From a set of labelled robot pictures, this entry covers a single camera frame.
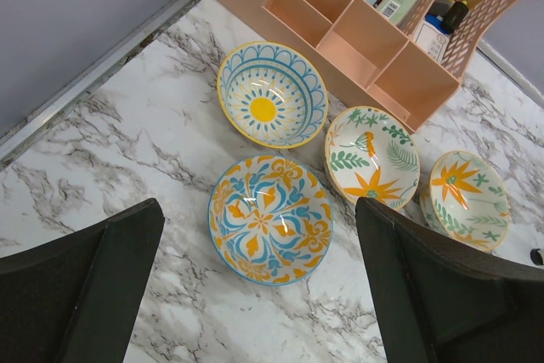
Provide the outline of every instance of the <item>bowl with yellow sun center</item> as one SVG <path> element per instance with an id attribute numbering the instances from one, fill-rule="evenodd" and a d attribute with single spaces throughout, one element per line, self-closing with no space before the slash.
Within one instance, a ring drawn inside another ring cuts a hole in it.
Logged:
<path id="1" fill-rule="evenodd" d="M 230 167 L 213 189 L 208 223 L 223 261 L 244 278 L 270 286 L 308 276 L 332 239 L 325 189 L 284 156 L 252 156 Z"/>
<path id="2" fill-rule="evenodd" d="M 325 139 L 326 171 L 336 190 L 353 204 L 371 197 L 400 209 L 414 196 L 419 157 L 414 141 L 395 118 L 355 106 L 332 122 Z"/>
<path id="3" fill-rule="evenodd" d="M 258 144 L 288 149 L 309 142 L 325 123 L 328 98 L 319 72 L 297 51 L 276 43 L 249 43 L 219 68 L 224 114 Z"/>
<path id="4" fill-rule="evenodd" d="M 461 150 L 434 164 L 420 203 L 433 230 L 484 252 L 501 244 L 510 225 L 501 179 L 489 163 Z"/>

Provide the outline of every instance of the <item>white marble countertop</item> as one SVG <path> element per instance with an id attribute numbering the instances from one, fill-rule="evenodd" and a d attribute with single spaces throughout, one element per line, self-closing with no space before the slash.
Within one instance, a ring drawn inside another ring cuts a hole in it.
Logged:
<path id="1" fill-rule="evenodd" d="M 324 174 L 324 131 L 282 152 L 312 169 L 333 202 L 334 239 L 308 279 L 245 281 L 210 241 L 207 202 L 217 179 L 242 157 L 270 151 L 230 126 L 215 90 L 224 56 L 258 39 L 203 0 L 0 173 L 0 257 L 147 197 L 160 202 L 167 221 L 126 362 L 385 361 L 353 208 Z M 331 97 L 328 123 L 342 109 Z M 448 150 L 493 163 L 513 214 L 494 254 L 524 264 L 531 248 L 544 247 L 541 119 L 541 108 L 475 55 L 462 89 L 415 135 L 422 179 Z M 415 203 L 406 211 L 421 219 Z"/>

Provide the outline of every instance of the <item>bowl rim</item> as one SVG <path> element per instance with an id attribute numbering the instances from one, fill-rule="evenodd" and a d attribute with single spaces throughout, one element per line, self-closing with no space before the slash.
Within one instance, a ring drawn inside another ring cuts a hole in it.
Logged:
<path id="1" fill-rule="evenodd" d="M 334 175 L 334 172 L 332 171 L 331 159 L 330 159 L 330 157 L 331 157 L 331 152 L 330 152 L 331 148 L 330 148 L 329 144 L 327 144 L 326 141 L 327 141 L 327 139 L 329 137 L 329 132 L 331 131 L 332 126 L 339 120 L 340 117 L 344 116 L 344 114 L 347 113 L 348 111 L 352 111 L 352 110 L 355 110 L 355 109 L 361 109 L 361 108 L 371 108 L 373 110 L 376 110 L 377 112 L 382 112 L 382 113 L 386 114 L 387 116 L 389 116 L 390 118 L 394 119 L 400 125 L 400 127 L 406 132 L 406 134 L 408 135 L 408 138 L 410 138 L 410 141 L 412 142 L 412 144 L 414 144 L 413 147 L 414 147 L 414 151 L 416 152 L 417 167 L 418 167 L 418 169 L 417 169 L 416 188 L 412 192 L 411 196 L 407 198 L 405 204 L 403 204 L 402 206 L 398 206 L 398 207 L 393 208 L 393 210 L 400 210 L 402 207 L 406 206 L 410 202 L 412 197 L 416 194 L 417 186 L 419 185 L 419 182 L 420 182 L 420 179 L 421 179 L 421 176 L 422 176 L 422 162 L 421 162 L 421 159 L 419 157 L 419 152 L 417 151 L 417 148 L 416 148 L 416 141 L 411 137 L 410 133 L 406 130 L 406 128 L 402 125 L 402 123 L 400 123 L 400 121 L 397 118 L 395 118 L 393 115 L 389 114 L 388 112 L 386 112 L 384 110 L 380 110 L 379 108 L 376 108 L 375 106 L 357 105 L 357 106 L 352 106 L 352 107 L 349 107 L 349 108 L 345 109 L 344 111 L 340 112 L 337 115 L 336 118 L 334 118 L 334 121 L 331 122 L 331 126 L 326 131 L 325 143 L 324 143 L 324 145 L 325 145 L 325 163 L 326 163 L 328 173 L 331 175 L 332 183 L 337 187 L 337 191 L 343 196 L 343 198 L 346 199 L 347 201 L 352 202 L 353 204 L 357 204 L 357 201 L 353 201 L 351 199 L 351 197 L 349 197 L 343 191 L 342 186 L 340 186 L 340 184 L 337 181 L 337 178 Z"/>
<path id="2" fill-rule="evenodd" d="M 238 165 L 239 163 L 241 162 L 244 162 L 246 161 L 247 159 L 253 159 L 254 157 L 259 157 L 259 156 L 272 156 L 272 157 L 279 157 L 279 158 L 284 158 L 284 159 L 288 159 L 289 161 L 292 161 L 292 162 L 295 162 L 298 164 L 298 166 L 300 166 L 305 172 L 307 173 L 311 173 L 314 177 L 315 177 L 315 180 L 317 180 L 317 183 L 319 185 L 319 187 L 321 187 L 321 189 L 323 189 L 323 191 L 325 192 L 325 198 L 326 198 L 326 203 L 329 205 L 329 208 L 331 209 L 331 239 L 329 240 L 329 244 L 326 246 L 326 249 L 325 249 L 325 252 L 323 252 L 323 255 L 321 256 L 321 259 L 320 261 L 315 265 L 314 268 L 312 268 L 311 270 L 308 271 L 307 274 L 301 276 L 300 278 L 297 278 L 295 280 L 291 280 L 291 281 L 288 281 L 288 282 L 277 282 L 277 283 L 274 283 L 274 282 L 264 282 L 264 281 L 257 281 L 257 280 L 254 280 L 253 278 L 249 278 L 248 276 L 245 276 L 243 275 L 238 269 L 235 269 L 232 265 L 230 265 L 227 260 L 224 258 L 224 255 L 219 251 L 218 249 L 218 246 L 217 244 L 215 243 L 215 240 L 213 239 L 213 233 L 212 233 L 212 223 L 210 222 L 210 216 L 212 214 L 212 202 L 213 202 L 213 194 L 215 193 L 215 190 L 217 189 L 218 185 L 219 185 L 219 182 L 221 182 L 224 178 L 224 175 L 231 169 L 233 168 L 234 166 Z M 300 281 L 300 280 L 303 280 L 304 278 L 307 278 L 309 277 L 311 274 L 313 274 L 313 272 L 317 269 L 317 267 L 319 267 L 321 265 L 321 263 L 323 262 L 323 260 L 325 259 L 325 256 L 327 255 L 327 253 L 329 252 L 329 248 L 331 247 L 331 244 L 332 244 L 332 239 L 334 237 L 334 218 L 332 217 L 332 204 L 331 204 L 331 198 L 329 197 L 329 194 L 328 192 L 326 191 L 326 188 L 325 186 L 320 182 L 320 180 L 306 167 L 304 166 L 302 163 L 300 163 L 299 161 L 296 161 L 294 159 L 291 159 L 291 157 L 287 157 L 287 156 L 283 156 L 283 155 L 277 155 L 277 154 L 266 154 L 266 153 L 258 153 L 256 155 L 250 155 L 250 156 L 245 156 L 243 157 L 242 159 L 240 159 L 239 161 L 233 163 L 232 165 L 230 165 L 229 167 L 227 167 L 225 169 L 225 171 L 223 172 L 223 174 L 221 174 L 221 176 L 219 177 L 217 183 L 213 186 L 213 189 L 212 189 L 212 193 L 210 194 L 210 200 L 208 201 L 208 204 L 207 204 L 207 227 L 210 231 L 210 238 L 212 239 L 212 244 L 213 244 L 213 247 L 215 248 L 215 251 L 218 253 L 219 257 L 223 260 L 223 262 L 230 268 L 232 269 L 236 274 L 238 274 L 239 276 L 241 276 L 242 278 L 245 278 L 247 279 L 248 281 L 251 281 L 251 282 L 254 282 L 256 284 L 259 284 L 259 285 L 265 285 L 265 286 L 284 286 L 284 285 L 289 285 L 289 284 L 292 284 L 294 282 L 297 282 L 297 281 Z"/>
<path id="3" fill-rule="evenodd" d="M 474 153 L 472 152 L 469 152 L 467 150 L 449 150 L 447 151 L 446 153 L 444 153 L 442 156 L 440 156 L 436 162 L 433 164 L 433 169 L 431 170 L 431 173 L 429 175 L 429 180 L 428 180 L 428 195 L 429 197 L 431 198 L 431 207 L 433 208 L 433 213 L 434 213 L 434 217 L 436 217 L 436 219 L 438 219 L 440 225 L 442 226 L 442 228 L 445 230 L 445 232 L 454 240 L 458 241 L 456 239 L 456 237 L 453 235 L 453 232 L 450 232 L 446 226 L 444 225 L 444 223 L 442 223 L 442 220 L 440 219 L 440 216 L 438 214 L 438 211 L 436 210 L 436 206 L 434 205 L 434 194 L 433 194 L 433 189 L 432 189 L 432 185 L 431 185 L 431 182 L 433 180 L 433 175 L 436 174 L 436 171 L 437 171 L 437 167 L 439 165 L 439 162 L 441 162 L 445 157 L 447 156 L 450 156 L 450 155 L 453 155 L 455 153 L 466 153 L 467 155 L 473 157 L 473 158 L 476 158 L 476 159 L 479 159 L 480 161 L 482 161 L 485 166 L 487 166 L 487 168 L 489 168 L 491 170 L 491 172 L 493 172 L 495 174 L 495 177 L 496 179 L 498 180 L 499 182 L 499 185 L 501 186 L 502 188 L 502 191 L 504 191 L 504 198 L 505 200 L 507 201 L 507 206 L 508 206 L 508 218 L 507 218 L 507 227 L 506 229 L 504 230 L 504 234 L 502 235 L 501 239 L 495 243 L 495 245 L 493 247 L 490 247 L 489 249 L 485 248 L 485 249 L 480 249 L 480 248 L 477 248 L 479 251 L 481 252 L 491 252 L 493 251 L 494 249 L 496 249 L 497 247 L 499 247 L 502 242 L 504 241 L 504 239 L 507 237 L 507 234 L 508 234 L 508 231 L 510 230 L 510 224 L 512 223 L 512 217 L 511 217 L 511 212 L 510 212 L 510 200 L 508 200 L 508 193 L 506 191 L 506 189 L 504 188 L 504 185 L 502 184 L 502 179 L 501 177 L 499 176 L 499 173 L 490 165 L 489 162 L 487 162 L 484 158 L 480 157 L 480 156 L 477 156 L 475 155 Z"/>
<path id="4" fill-rule="evenodd" d="M 306 63 L 309 64 L 309 66 L 315 71 L 315 74 L 317 75 L 317 77 L 319 78 L 321 84 L 323 84 L 323 91 L 324 91 L 324 94 L 325 94 L 325 112 L 323 114 L 323 120 L 321 121 L 321 124 L 319 125 L 319 127 L 317 127 L 317 129 L 315 129 L 314 133 L 312 135 L 310 135 L 306 140 L 304 140 L 303 142 L 299 142 L 297 144 L 292 144 L 292 145 L 272 145 L 272 144 L 268 144 L 266 142 L 263 142 L 262 140 L 258 140 L 258 139 L 255 139 L 253 138 L 253 136 L 251 136 L 249 133 L 247 133 L 244 129 L 240 128 L 238 126 L 238 124 L 236 124 L 236 122 L 230 117 L 229 113 L 227 112 L 227 109 L 226 107 L 224 106 L 224 102 L 223 102 L 223 98 L 221 98 L 221 85 L 220 85 L 220 78 L 221 78 L 221 74 L 223 73 L 223 69 L 224 69 L 224 66 L 227 64 L 227 61 L 230 59 L 230 57 L 232 57 L 232 55 L 234 53 L 236 53 L 237 51 L 239 50 L 242 50 L 243 48 L 246 48 L 248 46 L 251 46 L 253 44 L 274 44 L 276 46 L 280 46 L 280 47 L 283 47 L 291 52 L 293 52 L 294 54 L 298 55 L 299 57 L 302 57 Z M 326 122 L 326 118 L 328 117 L 329 115 L 329 92 L 328 90 L 326 89 L 326 85 L 325 85 L 325 81 L 323 81 L 323 78 L 321 77 L 321 74 L 320 72 L 315 68 L 315 66 L 311 63 L 310 60 L 308 60 L 308 58 L 302 54 L 302 53 L 299 53 L 297 50 L 293 49 L 293 48 L 290 48 L 288 46 L 286 46 L 285 44 L 281 44 L 281 43 L 275 43 L 275 42 L 267 42 L 267 41 L 260 41 L 260 42 L 249 42 L 249 43 L 244 43 L 242 44 L 240 47 L 237 47 L 235 48 L 234 50 L 232 50 L 229 54 L 227 54 L 227 56 L 223 59 L 223 62 L 221 63 L 221 65 L 219 66 L 219 70 L 218 70 L 218 76 L 217 76 L 217 80 L 216 80 L 216 89 L 218 91 L 218 99 L 219 99 L 219 104 L 221 104 L 221 110 L 223 111 L 224 115 L 227 117 L 227 119 L 229 120 L 229 122 L 232 124 L 233 127 L 235 127 L 235 129 L 241 133 L 242 135 L 244 135 L 246 138 L 250 139 L 251 141 L 255 142 L 256 144 L 259 144 L 259 145 L 262 145 L 262 146 L 266 146 L 268 148 L 274 148 L 274 149 L 291 149 L 291 148 L 297 148 L 298 146 L 302 146 L 302 145 L 305 145 L 307 144 L 310 140 L 312 140 L 313 138 L 315 138 L 319 132 L 321 131 L 321 129 L 323 128 L 323 126 L 325 125 L 325 122 Z"/>

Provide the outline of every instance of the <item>bowl with orange floral pattern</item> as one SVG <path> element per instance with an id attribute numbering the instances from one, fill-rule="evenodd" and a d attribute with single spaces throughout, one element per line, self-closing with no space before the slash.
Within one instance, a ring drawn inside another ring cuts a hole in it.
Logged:
<path id="1" fill-rule="evenodd" d="M 326 172 L 348 201 L 371 197 L 400 209 L 414 196 L 419 156 L 404 127 L 387 112 L 355 106 L 332 122 L 325 139 Z"/>
<path id="2" fill-rule="evenodd" d="M 252 156 L 227 169 L 210 197 L 208 223 L 223 261 L 249 281 L 270 286 L 308 276 L 332 239 L 325 189 L 284 156 Z"/>
<path id="3" fill-rule="evenodd" d="M 420 204 L 433 230 L 484 252 L 501 244 L 510 225 L 498 174 L 480 157 L 461 150 L 436 161 Z"/>

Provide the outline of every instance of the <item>bowl with blue scalloped pattern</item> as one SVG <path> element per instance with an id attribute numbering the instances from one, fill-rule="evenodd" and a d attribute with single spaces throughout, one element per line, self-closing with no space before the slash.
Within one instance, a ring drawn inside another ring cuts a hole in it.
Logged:
<path id="1" fill-rule="evenodd" d="M 327 91 L 319 72 L 281 44 L 248 43 L 234 50 L 219 68 L 217 89 L 232 125 L 260 145 L 304 145 L 326 120 Z"/>

